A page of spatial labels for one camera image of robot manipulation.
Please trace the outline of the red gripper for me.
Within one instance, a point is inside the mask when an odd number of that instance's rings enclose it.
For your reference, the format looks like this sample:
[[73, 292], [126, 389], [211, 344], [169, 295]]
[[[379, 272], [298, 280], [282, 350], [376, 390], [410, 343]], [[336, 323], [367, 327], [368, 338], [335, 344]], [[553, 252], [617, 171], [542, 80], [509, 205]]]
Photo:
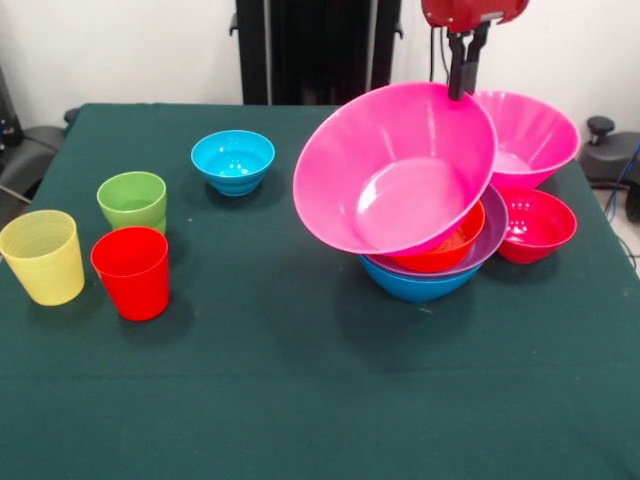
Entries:
[[[422, 0], [426, 21], [432, 27], [446, 27], [451, 50], [448, 95], [460, 101], [475, 93], [481, 50], [487, 43], [491, 21], [510, 22], [527, 8], [528, 0]], [[467, 31], [473, 30], [467, 45]]]

